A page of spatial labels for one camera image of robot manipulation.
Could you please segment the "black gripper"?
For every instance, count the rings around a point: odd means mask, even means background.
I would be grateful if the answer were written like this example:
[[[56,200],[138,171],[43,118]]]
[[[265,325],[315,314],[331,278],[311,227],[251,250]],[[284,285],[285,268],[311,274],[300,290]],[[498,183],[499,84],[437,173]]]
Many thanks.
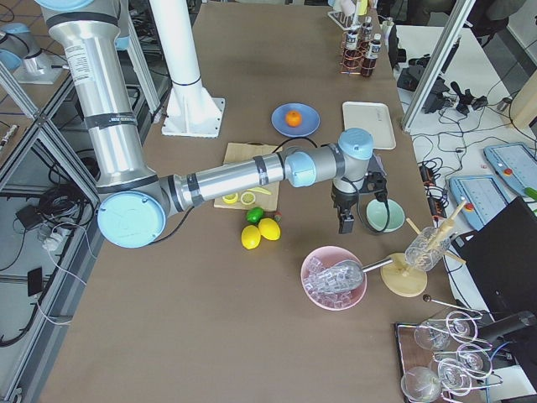
[[[369,171],[361,180],[351,181],[343,176],[332,182],[331,198],[338,211],[339,234],[352,233],[354,216],[351,208],[358,205],[360,195],[373,194],[378,202],[386,202],[386,177]]]

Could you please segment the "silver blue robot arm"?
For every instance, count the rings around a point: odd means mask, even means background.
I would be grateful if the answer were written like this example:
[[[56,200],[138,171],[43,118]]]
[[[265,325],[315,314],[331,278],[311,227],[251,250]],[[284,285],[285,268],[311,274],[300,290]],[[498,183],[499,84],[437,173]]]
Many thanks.
[[[111,243],[140,248],[161,242],[168,217],[279,181],[295,187],[331,181],[340,232],[348,233],[358,197],[385,190],[386,175],[373,152],[373,137],[360,128],[312,150],[292,147],[188,175],[158,176],[144,160],[117,54],[117,48],[129,42],[127,3],[43,1],[40,7],[50,36],[64,48],[81,102],[100,169],[97,222]]]

